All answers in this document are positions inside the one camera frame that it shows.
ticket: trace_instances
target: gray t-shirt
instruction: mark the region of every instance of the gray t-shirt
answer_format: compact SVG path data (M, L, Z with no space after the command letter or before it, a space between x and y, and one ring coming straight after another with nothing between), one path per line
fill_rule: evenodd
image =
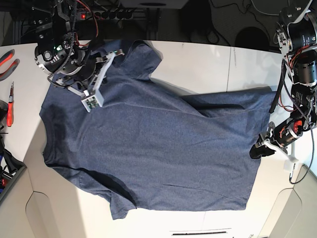
M102 108L87 113L78 96L50 87L40 112L46 165L109 201L113 219L137 207L245 209L260 165L249 150L274 93L179 97L150 81L160 58L149 46L114 41L100 51L119 48L128 54L107 72Z

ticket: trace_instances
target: white surface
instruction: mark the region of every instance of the white surface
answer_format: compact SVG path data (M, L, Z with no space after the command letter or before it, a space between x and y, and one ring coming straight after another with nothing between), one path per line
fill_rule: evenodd
M152 44L163 56L152 78L179 94L263 86L276 88L279 81L281 59L278 54L191 43ZM19 160L23 160L27 152L24 162L29 168L33 188L49 197L61 237L161 238L169 236L169 231L224 228L234 228L235 238L247 238L250 234L257 237L278 194L292 187L288 182L289 174L283 170L283 162L271 156L261 161L245 211L164 212L137 209L130 211L125 219L113 221L108 202L77 189L43 162L46 138L39 111L49 83L33 61L35 46L14 46L21 63L9 79L0 82L0 99L5 101L8 100L12 80L15 82L15 121L12 128L7 129L9 135L5 144ZM9 49L0 48L0 53L4 54ZM276 109L277 114L280 122L288 117L279 108Z
M35 238L25 214L25 205L32 193L29 173L25 170L0 206L2 238Z

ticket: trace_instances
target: red-handled pliers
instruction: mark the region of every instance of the red-handled pliers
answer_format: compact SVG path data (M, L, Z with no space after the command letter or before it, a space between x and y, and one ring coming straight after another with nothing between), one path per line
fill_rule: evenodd
M3 65L5 62L7 62L9 59L11 59L13 56L14 56L14 50L10 50L7 53L5 53L0 58L0 66ZM8 78L13 73L13 71L15 71L15 69L18 67L19 63L20 63L20 60L16 59L5 72L0 73L0 81L3 81L6 78Z

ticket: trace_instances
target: red screwdriver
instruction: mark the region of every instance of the red screwdriver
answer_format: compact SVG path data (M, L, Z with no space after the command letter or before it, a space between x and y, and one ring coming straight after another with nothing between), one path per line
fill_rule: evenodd
M13 124L13 82L11 85L9 103L8 103L8 114L6 116L6 125L11 127Z

